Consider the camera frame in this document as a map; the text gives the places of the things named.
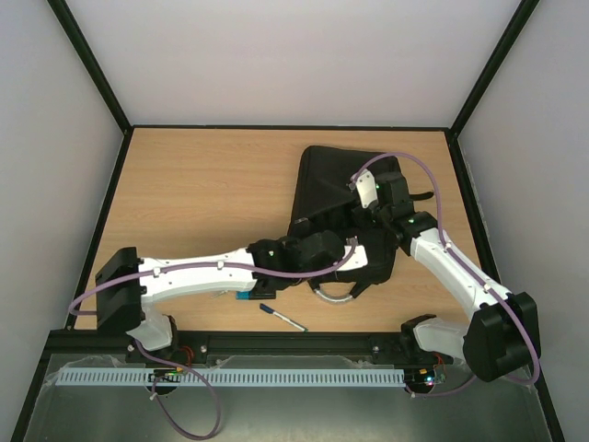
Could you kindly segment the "black backpack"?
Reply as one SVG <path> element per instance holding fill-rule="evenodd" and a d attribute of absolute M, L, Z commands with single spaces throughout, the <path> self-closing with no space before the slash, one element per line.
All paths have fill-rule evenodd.
<path fill-rule="evenodd" d="M 393 272 L 399 239 L 382 230 L 362 232 L 352 221 L 352 209 L 360 205 L 348 184 L 361 166 L 377 152 L 311 145 L 303 152 L 288 234 L 305 238 L 330 230 L 341 239 L 357 237 L 365 247 L 368 265 L 349 272 L 335 272 L 310 279 L 313 292 L 331 304 L 357 298 L 372 285 L 388 281 Z M 368 169 L 375 177 L 378 205 L 389 205 L 395 219 L 414 213 L 414 204 L 433 198 L 433 192 L 411 193 L 396 157 L 377 160 Z"/>

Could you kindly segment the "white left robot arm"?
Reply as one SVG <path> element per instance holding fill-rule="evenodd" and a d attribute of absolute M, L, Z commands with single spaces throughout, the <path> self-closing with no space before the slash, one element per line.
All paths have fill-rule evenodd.
<path fill-rule="evenodd" d="M 156 304 L 212 292 L 274 294 L 301 281 L 367 264 L 357 238 L 332 231 L 307 238 L 261 239 L 213 256 L 166 260 L 141 258 L 134 247 L 115 252 L 95 277 L 97 330 L 127 334 L 147 351 L 172 345 L 175 322 Z"/>

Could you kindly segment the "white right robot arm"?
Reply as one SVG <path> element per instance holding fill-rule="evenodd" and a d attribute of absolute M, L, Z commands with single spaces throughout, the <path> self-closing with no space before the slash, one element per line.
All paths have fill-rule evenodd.
<path fill-rule="evenodd" d="M 415 211 L 405 197 L 405 184 L 394 188 L 362 169 L 350 187 L 362 207 L 396 235 L 402 250 L 438 279 L 468 317 L 468 325 L 436 317 L 418 320 L 401 338 L 403 354 L 419 361 L 436 352 L 464 361 L 486 382 L 507 377 L 535 384 L 541 369 L 533 299 L 513 294 L 485 274 L 446 236 L 438 218 Z"/>

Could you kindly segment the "blue cap highlighter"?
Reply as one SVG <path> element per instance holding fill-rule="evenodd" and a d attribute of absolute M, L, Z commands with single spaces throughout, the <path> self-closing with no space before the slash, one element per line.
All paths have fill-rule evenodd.
<path fill-rule="evenodd" d="M 236 300 L 253 300 L 254 296 L 250 291 L 236 292 Z"/>

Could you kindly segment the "blue cap whiteboard marker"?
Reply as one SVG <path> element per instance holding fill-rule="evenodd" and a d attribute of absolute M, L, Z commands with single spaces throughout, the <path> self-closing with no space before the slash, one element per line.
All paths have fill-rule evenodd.
<path fill-rule="evenodd" d="M 295 327 L 301 332 L 307 332 L 307 327 L 303 326 L 302 324 L 284 316 L 282 313 L 276 311 L 275 309 L 271 308 L 270 306 L 260 303 L 260 310 L 264 311 L 267 314 L 273 315 L 274 317 L 288 323 L 292 327 Z"/>

